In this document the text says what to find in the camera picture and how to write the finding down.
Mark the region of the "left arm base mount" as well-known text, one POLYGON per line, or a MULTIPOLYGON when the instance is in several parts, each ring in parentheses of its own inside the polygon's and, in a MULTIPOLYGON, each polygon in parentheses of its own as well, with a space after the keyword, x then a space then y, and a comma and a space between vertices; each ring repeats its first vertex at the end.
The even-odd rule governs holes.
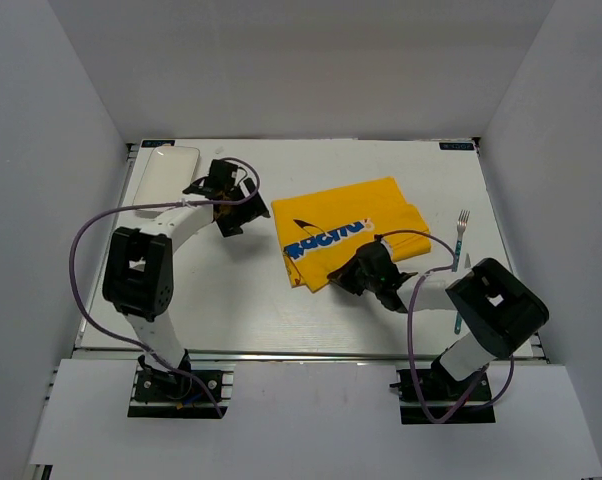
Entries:
POLYGON ((205 384, 220 413, 197 382, 174 372, 157 370, 147 365, 141 355, 137 359, 127 417, 220 420, 229 406, 233 371, 204 367, 191 373, 205 384))

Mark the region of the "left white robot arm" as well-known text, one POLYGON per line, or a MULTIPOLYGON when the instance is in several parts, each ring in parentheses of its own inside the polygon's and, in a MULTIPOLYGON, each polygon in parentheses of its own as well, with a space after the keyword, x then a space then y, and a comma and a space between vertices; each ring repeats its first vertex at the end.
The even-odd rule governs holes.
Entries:
POLYGON ((158 387, 180 399, 192 387, 186 349, 169 316, 174 294, 174 254, 200 230, 215 225, 224 238, 270 213, 259 193, 260 178, 247 162, 214 159, 207 175, 190 183, 154 219, 112 234, 102 283, 104 299, 132 326, 145 362, 160 370, 158 387))

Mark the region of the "left blue corner label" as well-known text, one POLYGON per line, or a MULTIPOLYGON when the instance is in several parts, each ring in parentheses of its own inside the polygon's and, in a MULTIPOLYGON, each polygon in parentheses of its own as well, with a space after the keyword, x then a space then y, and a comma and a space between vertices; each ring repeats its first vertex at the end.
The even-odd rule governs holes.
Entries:
POLYGON ((170 139, 146 139, 141 142, 141 148, 158 148, 161 146, 174 146, 175 141, 170 139))

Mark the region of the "blue corner label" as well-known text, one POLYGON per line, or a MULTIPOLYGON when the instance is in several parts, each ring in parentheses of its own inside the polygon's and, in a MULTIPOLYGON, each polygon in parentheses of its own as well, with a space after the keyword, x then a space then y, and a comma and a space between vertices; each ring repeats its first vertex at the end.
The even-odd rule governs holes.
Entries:
POLYGON ((439 148, 444 151, 474 151, 472 142, 440 142, 439 148))
POLYGON ((175 141, 170 139, 146 139, 141 142, 141 148, 158 148, 161 146, 174 146, 175 141))

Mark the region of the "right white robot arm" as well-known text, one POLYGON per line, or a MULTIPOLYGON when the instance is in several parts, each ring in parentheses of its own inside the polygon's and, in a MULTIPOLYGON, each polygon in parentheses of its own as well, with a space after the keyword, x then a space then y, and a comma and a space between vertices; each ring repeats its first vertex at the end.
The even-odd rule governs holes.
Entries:
POLYGON ((374 241, 328 280, 354 295, 369 291, 393 312, 458 313, 469 332, 431 364, 433 388, 447 399, 465 391, 475 372, 510 357, 549 320, 543 301, 493 258, 457 272, 403 272, 384 243, 374 241))

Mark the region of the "right blue corner label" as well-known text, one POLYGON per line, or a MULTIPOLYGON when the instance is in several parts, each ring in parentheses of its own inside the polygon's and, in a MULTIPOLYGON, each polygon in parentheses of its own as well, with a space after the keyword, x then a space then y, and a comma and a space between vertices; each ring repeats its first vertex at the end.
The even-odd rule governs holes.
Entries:
POLYGON ((472 142, 440 142, 439 148, 444 151, 474 151, 472 142))

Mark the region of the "yellow printed cloth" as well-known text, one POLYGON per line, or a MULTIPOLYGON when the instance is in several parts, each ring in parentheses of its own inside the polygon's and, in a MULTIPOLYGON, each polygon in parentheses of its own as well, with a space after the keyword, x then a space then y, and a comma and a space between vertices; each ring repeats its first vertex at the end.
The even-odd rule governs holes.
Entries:
POLYGON ((391 258, 402 261, 431 251, 429 227, 392 177, 272 202, 278 242, 290 285, 315 293, 377 235, 389 238, 391 258))

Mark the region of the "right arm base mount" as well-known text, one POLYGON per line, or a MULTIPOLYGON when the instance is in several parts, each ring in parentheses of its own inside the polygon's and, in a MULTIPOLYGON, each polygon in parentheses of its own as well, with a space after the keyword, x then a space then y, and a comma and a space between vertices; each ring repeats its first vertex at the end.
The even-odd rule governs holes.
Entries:
MULTIPOLYGON (((435 377, 429 369, 418 369, 419 384, 431 414, 439 418, 445 415, 467 390, 471 380, 451 386, 435 377)), ((389 385, 391 392, 399 398, 402 425, 430 424, 421 409, 409 369, 397 371, 397 380, 389 385)), ((462 407, 447 421, 447 424, 494 424, 496 417, 492 406, 478 409, 492 399, 492 390, 487 374, 483 373, 479 383, 462 407)))

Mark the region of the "white rectangular plate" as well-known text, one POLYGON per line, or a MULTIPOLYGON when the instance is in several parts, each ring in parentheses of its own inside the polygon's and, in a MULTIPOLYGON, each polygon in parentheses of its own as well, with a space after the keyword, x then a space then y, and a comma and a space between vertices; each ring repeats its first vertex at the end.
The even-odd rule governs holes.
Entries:
POLYGON ((200 150, 193 147, 161 145, 155 147, 143 170, 135 193, 135 206, 172 203, 196 177, 200 150))

